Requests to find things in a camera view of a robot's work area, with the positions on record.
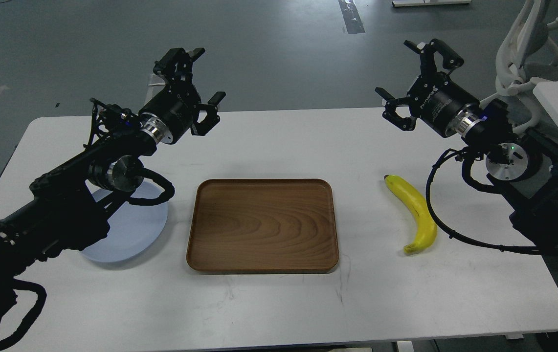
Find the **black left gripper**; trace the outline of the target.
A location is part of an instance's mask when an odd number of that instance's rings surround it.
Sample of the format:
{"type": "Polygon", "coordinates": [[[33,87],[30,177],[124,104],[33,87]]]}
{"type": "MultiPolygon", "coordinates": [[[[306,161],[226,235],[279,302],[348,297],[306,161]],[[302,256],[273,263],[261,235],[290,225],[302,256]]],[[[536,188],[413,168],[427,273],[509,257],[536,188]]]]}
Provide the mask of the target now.
{"type": "Polygon", "coordinates": [[[220,122],[218,107],[226,92],[217,91],[207,103],[200,103],[192,83],[193,64],[205,52],[205,47],[191,51],[175,47],[155,62],[154,74],[165,86],[140,109],[139,116],[144,120],[156,118],[167,127],[162,143],[176,143],[189,129],[194,136],[206,136],[220,122]]]}

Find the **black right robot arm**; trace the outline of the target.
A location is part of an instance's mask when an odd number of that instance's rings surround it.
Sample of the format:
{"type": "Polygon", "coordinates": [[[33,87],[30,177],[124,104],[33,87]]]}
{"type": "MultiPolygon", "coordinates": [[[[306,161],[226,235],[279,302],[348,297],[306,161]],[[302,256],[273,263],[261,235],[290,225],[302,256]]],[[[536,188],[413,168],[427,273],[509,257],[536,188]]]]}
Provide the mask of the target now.
{"type": "Polygon", "coordinates": [[[426,206],[435,223],[450,238],[478,247],[558,256],[558,143],[534,128],[516,134],[507,118],[508,107],[500,99],[480,107],[477,98],[451,80],[449,75],[464,59],[442,40],[404,45],[420,57],[420,74],[404,97],[375,89],[385,101],[382,117],[404,131],[423,120],[440,136],[457,134],[465,142],[460,150],[446,150],[427,178],[426,206]],[[451,158],[461,162],[467,185],[501,195],[512,206],[511,224],[532,246],[481,242],[438,218],[431,205],[431,185],[437,170],[451,158]]]}

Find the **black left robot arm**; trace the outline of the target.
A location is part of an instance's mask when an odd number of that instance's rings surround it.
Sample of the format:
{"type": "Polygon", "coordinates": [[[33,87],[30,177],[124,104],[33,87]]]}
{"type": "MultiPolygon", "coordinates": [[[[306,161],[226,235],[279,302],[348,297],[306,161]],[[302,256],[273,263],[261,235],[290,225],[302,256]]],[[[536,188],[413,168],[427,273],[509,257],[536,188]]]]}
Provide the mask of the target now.
{"type": "Polygon", "coordinates": [[[219,123],[225,92],[202,103],[193,85],[193,64],[204,53],[203,47],[167,51],[153,69],[165,85],[138,113],[91,99],[83,151],[36,178],[33,200],[0,220],[0,351],[26,335],[46,301],[43,286],[18,279],[28,266],[105,238],[109,218],[125,203],[154,206],[173,198],[172,183],[140,157],[186,132],[205,136],[219,123]]]}

